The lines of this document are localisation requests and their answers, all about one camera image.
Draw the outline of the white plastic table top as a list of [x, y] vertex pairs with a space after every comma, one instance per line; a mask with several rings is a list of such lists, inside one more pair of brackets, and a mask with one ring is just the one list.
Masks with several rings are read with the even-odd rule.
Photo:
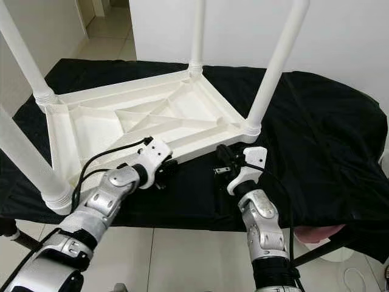
[[190, 76], [185, 64], [58, 97], [60, 103], [43, 108], [51, 167], [72, 186], [83, 169], [135, 158], [146, 137], [164, 140], [180, 163], [214, 152], [219, 144], [245, 142], [249, 111], [240, 114], [215, 78], [203, 72]]

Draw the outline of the white plastic table leg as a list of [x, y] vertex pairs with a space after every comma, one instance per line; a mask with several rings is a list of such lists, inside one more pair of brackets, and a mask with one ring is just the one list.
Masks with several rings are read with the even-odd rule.
[[72, 208], [72, 186], [58, 177], [4, 108], [0, 108], [0, 149], [41, 192], [45, 205], [61, 216]]
[[284, 64], [288, 60], [295, 44], [306, 14], [308, 13], [311, 0], [292, 0], [292, 7], [284, 22], [274, 52], [270, 56], [269, 64], [263, 75], [255, 100], [252, 103], [246, 122], [243, 127], [245, 142], [252, 144], [261, 133], [261, 123], [269, 108], [270, 101], [283, 75]]
[[192, 47], [191, 59], [187, 70], [190, 76], [202, 75], [203, 67], [203, 49], [205, 41], [205, 10], [206, 0], [195, 0], [194, 4], [194, 22], [192, 25]]
[[60, 103], [58, 95], [47, 85], [4, 0], [0, 0], [0, 32], [30, 85], [36, 103], [41, 106]]

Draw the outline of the black tablecloth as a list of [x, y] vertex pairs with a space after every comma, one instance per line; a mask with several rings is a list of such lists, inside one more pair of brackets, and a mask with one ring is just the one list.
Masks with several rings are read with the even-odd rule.
[[[60, 59], [45, 80], [56, 94], [182, 71], [180, 62]], [[241, 115], [249, 111], [264, 68], [204, 66], [204, 76]], [[50, 164], [44, 114], [31, 94], [12, 119]], [[265, 170], [275, 181], [263, 189], [289, 225], [289, 195], [295, 226], [336, 226], [356, 240], [347, 247], [379, 262], [389, 257], [389, 178], [379, 164], [387, 138], [387, 115], [377, 101], [325, 76], [283, 73], [262, 120], [256, 144], [267, 148]], [[2, 154], [0, 217], [60, 223], [40, 192]], [[237, 199], [217, 182], [216, 154], [180, 164], [164, 189], [139, 190], [125, 200], [113, 226], [209, 231], [245, 231]]]

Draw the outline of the pink rounded object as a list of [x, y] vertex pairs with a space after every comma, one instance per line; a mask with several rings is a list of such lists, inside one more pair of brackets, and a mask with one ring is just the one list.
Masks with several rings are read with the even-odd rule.
[[297, 226], [294, 228], [294, 234], [303, 243], [315, 244], [333, 236], [344, 227], [345, 224], [334, 226]]

